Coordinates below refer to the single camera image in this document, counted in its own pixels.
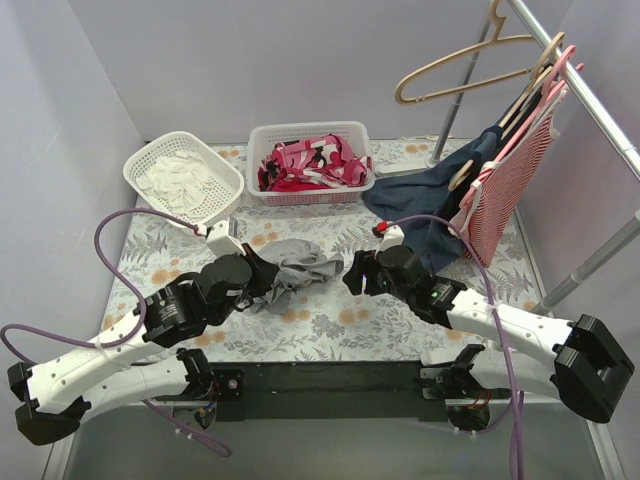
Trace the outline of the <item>grey tank top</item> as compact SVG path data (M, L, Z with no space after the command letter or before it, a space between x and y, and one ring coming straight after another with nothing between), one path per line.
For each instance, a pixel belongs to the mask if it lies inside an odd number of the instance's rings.
M254 300L249 308L252 314L266 311L283 315L294 293L315 283L326 283L344 269L340 253L328 257L320 245L302 239L271 242L258 255L278 266L279 272L272 288Z

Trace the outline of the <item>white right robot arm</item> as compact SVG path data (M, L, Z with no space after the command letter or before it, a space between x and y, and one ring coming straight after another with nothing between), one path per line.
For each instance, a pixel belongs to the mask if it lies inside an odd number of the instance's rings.
M511 360L540 367L542 377L525 391L556 397L579 416L607 423L635 366L600 319L576 321L538 316L509 305L495 306L464 283L430 274L407 246L380 253L358 251L343 277L352 295L389 294L421 320L501 343Z

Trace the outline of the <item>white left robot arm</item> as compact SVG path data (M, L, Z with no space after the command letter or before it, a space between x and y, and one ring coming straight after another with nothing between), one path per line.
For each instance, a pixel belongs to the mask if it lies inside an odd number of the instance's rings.
M52 444L106 412L159 396L210 401L216 377L200 349L181 342L221 325L268 293L279 273L248 244L200 272L176 277L146 297L88 347L46 363L18 362L8 382L21 404L18 431L32 444Z

